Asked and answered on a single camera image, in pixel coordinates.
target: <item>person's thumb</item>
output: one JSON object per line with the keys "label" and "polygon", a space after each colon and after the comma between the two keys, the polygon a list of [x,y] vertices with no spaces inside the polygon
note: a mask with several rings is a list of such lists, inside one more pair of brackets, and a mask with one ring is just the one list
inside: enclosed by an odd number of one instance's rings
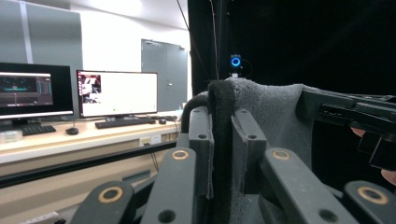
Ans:
{"label": "person's thumb", "polygon": [[392,185],[396,186],[396,172],[395,171],[382,170],[381,175],[384,176],[384,178],[386,180],[388,180]]}

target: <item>power outlet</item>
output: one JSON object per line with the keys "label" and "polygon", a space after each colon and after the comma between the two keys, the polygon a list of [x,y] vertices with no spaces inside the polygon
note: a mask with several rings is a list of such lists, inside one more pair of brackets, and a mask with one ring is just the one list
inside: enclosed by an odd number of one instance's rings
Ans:
{"label": "power outlet", "polygon": [[139,139],[139,146],[140,146],[140,147],[148,146],[148,145],[150,145],[150,144],[151,144],[151,137],[150,137],[150,136],[148,136],[148,137],[141,137],[141,138]]}

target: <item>human hand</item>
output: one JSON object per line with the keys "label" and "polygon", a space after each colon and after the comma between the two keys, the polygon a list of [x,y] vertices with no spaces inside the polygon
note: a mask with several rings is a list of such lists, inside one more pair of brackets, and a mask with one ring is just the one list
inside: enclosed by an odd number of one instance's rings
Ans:
{"label": "human hand", "polygon": [[[355,128],[351,128],[352,132],[360,137],[362,137],[365,133],[364,130],[360,130],[360,129],[355,129]],[[388,180],[388,182],[394,186],[396,186],[396,171],[387,171],[387,170],[382,170],[381,171],[381,175],[384,176],[384,178],[386,180]]]}

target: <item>white wall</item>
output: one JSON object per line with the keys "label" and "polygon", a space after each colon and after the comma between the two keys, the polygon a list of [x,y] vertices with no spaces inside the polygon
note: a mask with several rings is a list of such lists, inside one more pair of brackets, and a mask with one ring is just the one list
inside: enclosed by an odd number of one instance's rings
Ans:
{"label": "white wall", "polygon": [[[190,51],[188,30],[127,18],[87,7],[71,6],[81,16],[83,69],[141,71],[141,39],[180,45]],[[191,58],[188,54],[188,95]]]}

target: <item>computer mouse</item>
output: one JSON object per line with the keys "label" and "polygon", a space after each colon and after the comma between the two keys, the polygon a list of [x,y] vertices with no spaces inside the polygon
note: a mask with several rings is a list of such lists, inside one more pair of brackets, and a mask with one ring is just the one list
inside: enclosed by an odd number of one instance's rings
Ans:
{"label": "computer mouse", "polygon": [[78,128],[73,127],[73,128],[66,129],[66,133],[69,135],[76,135],[76,134],[78,134]]}
{"label": "computer mouse", "polygon": [[158,122],[159,122],[160,124],[166,124],[166,119],[159,119]]}

